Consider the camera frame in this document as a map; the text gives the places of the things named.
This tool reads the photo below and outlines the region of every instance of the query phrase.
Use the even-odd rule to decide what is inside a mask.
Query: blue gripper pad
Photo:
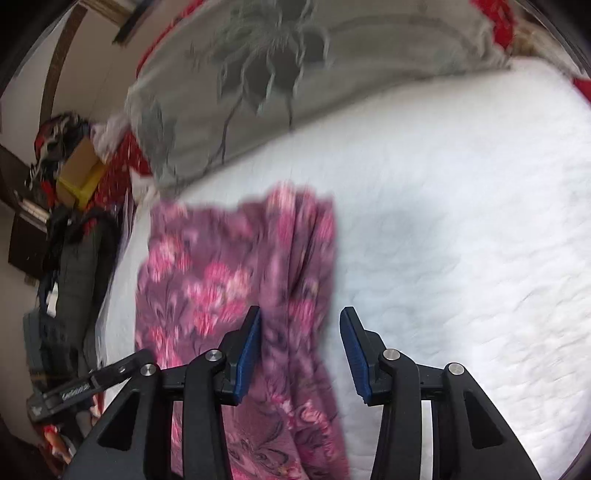
[[[356,330],[358,331],[359,329],[355,329],[354,322],[358,323],[363,331],[355,309],[353,307],[344,308],[340,314],[340,337],[345,347],[345,353],[347,354],[357,395],[363,398],[364,403],[369,404],[372,394],[371,386],[369,385],[369,365],[363,354],[358,334],[356,333]]]
[[[261,311],[251,307],[246,314],[241,331],[247,329],[244,347],[238,358],[235,369],[233,396],[238,405],[248,393],[255,364],[261,356]]]

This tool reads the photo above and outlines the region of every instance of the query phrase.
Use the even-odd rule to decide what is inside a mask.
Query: pink floral cloth
[[[335,261],[332,202],[276,187],[236,211],[160,204],[138,277],[136,344],[161,368],[189,363],[262,311],[262,361],[248,395],[223,410],[234,480],[346,480],[330,380],[316,353]],[[182,471],[181,409],[173,469]]]

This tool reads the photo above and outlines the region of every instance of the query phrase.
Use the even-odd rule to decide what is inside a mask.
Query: metal screw
[[[220,350],[210,350],[209,352],[205,353],[205,360],[209,360],[210,362],[217,362],[223,356],[223,353]]]
[[[145,364],[142,368],[139,369],[139,373],[141,373],[145,377],[151,377],[156,373],[156,365]]]
[[[386,348],[382,355],[386,360],[398,360],[400,358],[400,352],[395,348]]]
[[[462,375],[465,372],[464,367],[460,364],[449,364],[447,369],[452,375]]]

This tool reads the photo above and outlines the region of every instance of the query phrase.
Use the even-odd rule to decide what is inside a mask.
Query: bed
[[[179,200],[232,207],[284,180],[334,197],[339,253],[321,349],[352,478],[369,477],[381,409],[355,395],[338,330],[348,305],[417,363],[465,365],[542,478],[556,479],[591,433],[590,147],[587,100],[543,61],[513,59],[506,71],[371,96]],[[134,351],[149,209],[135,219],[98,324],[104,363]]]

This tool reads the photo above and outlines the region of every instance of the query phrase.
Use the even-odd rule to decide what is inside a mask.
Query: gray floral blanket
[[[376,90],[504,65],[469,0],[210,0],[158,44],[126,110],[170,186]]]

